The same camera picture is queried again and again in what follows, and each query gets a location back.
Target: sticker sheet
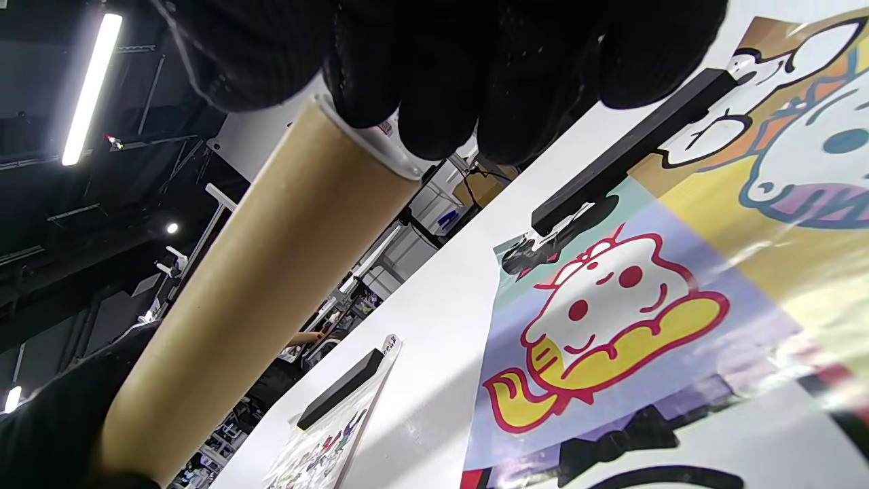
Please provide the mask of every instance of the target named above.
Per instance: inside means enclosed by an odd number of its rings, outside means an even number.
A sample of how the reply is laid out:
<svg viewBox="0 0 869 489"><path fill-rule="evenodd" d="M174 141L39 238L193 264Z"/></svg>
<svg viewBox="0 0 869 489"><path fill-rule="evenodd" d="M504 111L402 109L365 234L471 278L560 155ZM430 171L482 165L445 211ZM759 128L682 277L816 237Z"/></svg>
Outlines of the sticker sheet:
<svg viewBox="0 0 869 489"><path fill-rule="evenodd" d="M705 118L494 250L461 489L869 484L867 16L756 18Z"/></svg>
<svg viewBox="0 0 869 489"><path fill-rule="evenodd" d="M356 441L400 349L398 337L387 336L381 349L384 359L372 378L307 430L296 425L301 414L288 421L293 426L293 436L272 465L262 485L264 489L331 489L340 485Z"/></svg>

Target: black glove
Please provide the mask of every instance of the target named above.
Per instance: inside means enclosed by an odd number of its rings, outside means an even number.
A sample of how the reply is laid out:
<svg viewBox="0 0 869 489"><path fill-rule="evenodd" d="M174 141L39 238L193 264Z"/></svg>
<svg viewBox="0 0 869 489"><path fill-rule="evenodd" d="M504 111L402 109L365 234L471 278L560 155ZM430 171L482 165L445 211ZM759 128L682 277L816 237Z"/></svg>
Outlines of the black glove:
<svg viewBox="0 0 869 489"><path fill-rule="evenodd" d="M196 89L227 111L279 104L321 68L354 127L401 105L399 132L441 159L478 124L481 154L521 164L575 106L650 104L698 66L726 0L151 0Z"/></svg>
<svg viewBox="0 0 869 489"><path fill-rule="evenodd" d="M11 414L0 414L3 487L77 489L86 483L92 449L123 381L156 330L136 328L47 384ZM95 489L158 489L126 476Z"/></svg>

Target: ceiling light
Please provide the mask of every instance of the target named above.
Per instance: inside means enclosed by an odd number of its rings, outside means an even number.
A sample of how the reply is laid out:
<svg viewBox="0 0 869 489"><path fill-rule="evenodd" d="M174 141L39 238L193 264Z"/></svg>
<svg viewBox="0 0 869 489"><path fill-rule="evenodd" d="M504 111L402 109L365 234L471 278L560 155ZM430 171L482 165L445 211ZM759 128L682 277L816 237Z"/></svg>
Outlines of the ceiling light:
<svg viewBox="0 0 869 489"><path fill-rule="evenodd" d="M63 149L61 163L65 166L78 163L82 156L84 140L88 136L90 120L93 118L96 100L100 97L100 89L109 69L109 60L115 52L117 35L121 31L123 17L115 14L106 14L103 24L100 25L99 34L96 35L94 52L90 57L88 73L84 76L82 93L78 96L76 113L72 117L70 135L66 139L66 147Z"/></svg>
<svg viewBox="0 0 869 489"><path fill-rule="evenodd" d="M6 396L6 406L3 412L13 412L18 407L18 403L21 402L21 386L18 385L14 387L11 391L9 391L9 395Z"/></svg>

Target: cardboard tube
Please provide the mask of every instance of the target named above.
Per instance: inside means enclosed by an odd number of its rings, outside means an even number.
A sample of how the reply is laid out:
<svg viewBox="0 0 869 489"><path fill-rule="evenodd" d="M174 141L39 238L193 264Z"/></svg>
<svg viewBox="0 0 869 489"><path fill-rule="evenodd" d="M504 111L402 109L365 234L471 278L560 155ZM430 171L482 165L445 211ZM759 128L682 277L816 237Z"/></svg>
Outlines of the cardboard tube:
<svg viewBox="0 0 869 489"><path fill-rule="evenodd" d="M98 477L167 486L414 195L341 124L321 99L278 144L112 403Z"/></svg>

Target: cardboard box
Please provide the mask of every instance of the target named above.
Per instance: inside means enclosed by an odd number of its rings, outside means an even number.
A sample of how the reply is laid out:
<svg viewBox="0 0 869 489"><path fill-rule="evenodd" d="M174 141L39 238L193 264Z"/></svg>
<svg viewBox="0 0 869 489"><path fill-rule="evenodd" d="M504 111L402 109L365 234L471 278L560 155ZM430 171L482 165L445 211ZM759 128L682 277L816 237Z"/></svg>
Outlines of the cardboard box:
<svg viewBox="0 0 869 489"><path fill-rule="evenodd" d="M491 175L482 175L480 173L468 175L468 185L466 186L460 181L453 190L453 195L465 205L471 205L473 202L468 194L468 187L474 193L474 199L476 199L477 204L480 207L486 207L504 190L504 183L500 178Z"/></svg>

